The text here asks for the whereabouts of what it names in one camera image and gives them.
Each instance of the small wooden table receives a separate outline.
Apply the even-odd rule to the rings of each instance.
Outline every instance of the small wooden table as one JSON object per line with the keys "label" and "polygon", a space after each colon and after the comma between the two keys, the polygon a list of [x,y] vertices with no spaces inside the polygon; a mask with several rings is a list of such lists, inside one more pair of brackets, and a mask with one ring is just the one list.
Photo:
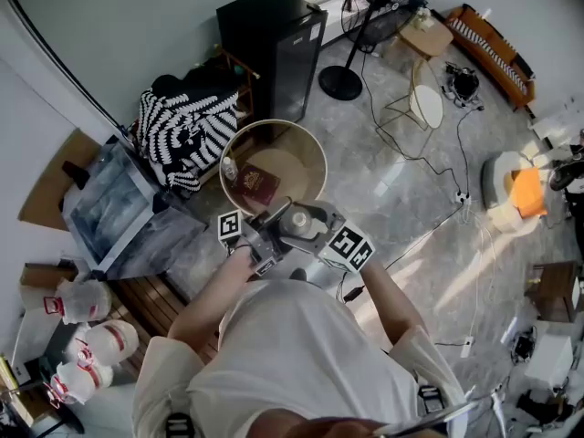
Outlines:
{"label": "small wooden table", "polygon": [[429,60],[441,55],[453,40],[453,33],[436,18],[427,30],[417,29],[412,23],[400,29],[400,38],[418,54]]}
{"label": "small wooden table", "polygon": [[573,323],[583,300],[575,261],[533,265],[533,280],[527,281],[525,295],[536,306],[539,319]]}

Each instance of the white cable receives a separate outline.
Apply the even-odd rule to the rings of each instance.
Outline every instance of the white cable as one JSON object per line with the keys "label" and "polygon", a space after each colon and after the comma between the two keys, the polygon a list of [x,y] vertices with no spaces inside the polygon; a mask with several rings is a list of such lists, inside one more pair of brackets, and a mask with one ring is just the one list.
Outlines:
{"label": "white cable", "polygon": [[491,291],[493,290],[493,284],[495,283],[495,270],[496,270],[496,253],[495,253],[495,245],[493,244],[493,235],[491,234],[491,231],[486,227],[486,225],[484,225],[481,222],[481,219],[478,217],[478,215],[476,215],[476,213],[472,209],[469,209],[469,213],[472,214],[474,216],[474,219],[476,219],[476,221],[481,225],[481,227],[486,230],[486,232],[489,235],[489,240],[491,242],[491,251],[493,252],[493,271],[491,273],[491,281],[489,283],[489,288],[488,288],[488,291],[486,293],[486,301],[494,302],[494,300],[491,300]]}
{"label": "white cable", "polygon": [[484,247],[485,247],[485,234],[483,233],[483,227],[479,227],[479,229],[481,231],[481,254],[480,254],[479,260],[478,260],[478,267],[476,268],[476,277],[474,278],[474,291],[476,294],[476,298],[474,300],[473,322],[471,323],[471,328],[468,331],[469,336],[473,335],[473,329],[475,328],[475,322],[476,322],[476,315],[478,313],[478,277],[481,274],[481,265],[483,264],[483,251],[484,251]]}
{"label": "white cable", "polygon": [[464,200],[463,204],[462,204],[462,212],[459,213],[456,216],[456,222],[459,225],[465,225],[465,224],[470,224],[470,221],[468,220],[469,217],[469,213],[470,213],[470,209],[471,209],[471,197],[469,196],[468,199]]}

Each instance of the sleeve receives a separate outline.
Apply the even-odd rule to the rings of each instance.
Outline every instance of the sleeve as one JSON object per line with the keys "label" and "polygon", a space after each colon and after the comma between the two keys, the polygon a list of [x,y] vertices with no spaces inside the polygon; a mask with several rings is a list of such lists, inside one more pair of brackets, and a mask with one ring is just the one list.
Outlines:
{"label": "sleeve", "polygon": [[[446,406],[466,402],[463,389],[421,326],[408,329],[390,350],[390,357],[404,367],[414,378],[421,376],[436,386],[447,401]],[[453,420],[449,436],[464,436],[468,418],[462,415]]]}
{"label": "sleeve", "polygon": [[189,413],[186,388],[203,366],[185,343],[152,338],[136,384],[132,408],[135,437],[164,436],[164,424],[172,412]]}

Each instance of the round white tabletop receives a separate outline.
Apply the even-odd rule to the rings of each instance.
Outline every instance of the round white tabletop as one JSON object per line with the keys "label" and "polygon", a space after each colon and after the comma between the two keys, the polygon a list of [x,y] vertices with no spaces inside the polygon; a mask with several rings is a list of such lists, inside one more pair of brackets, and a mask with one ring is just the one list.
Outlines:
{"label": "round white tabletop", "polygon": [[442,97],[440,93],[423,84],[416,86],[410,95],[410,109],[430,128],[437,129],[442,122]]}

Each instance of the hand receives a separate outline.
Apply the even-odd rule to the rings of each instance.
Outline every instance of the hand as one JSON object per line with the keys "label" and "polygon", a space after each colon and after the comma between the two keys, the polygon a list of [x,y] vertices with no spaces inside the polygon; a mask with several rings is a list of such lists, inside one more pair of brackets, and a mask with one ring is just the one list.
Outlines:
{"label": "hand", "polygon": [[224,262],[227,270],[232,274],[240,274],[249,279],[254,274],[254,261],[252,260],[252,247],[245,241],[239,240],[235,245],[235,251]]}

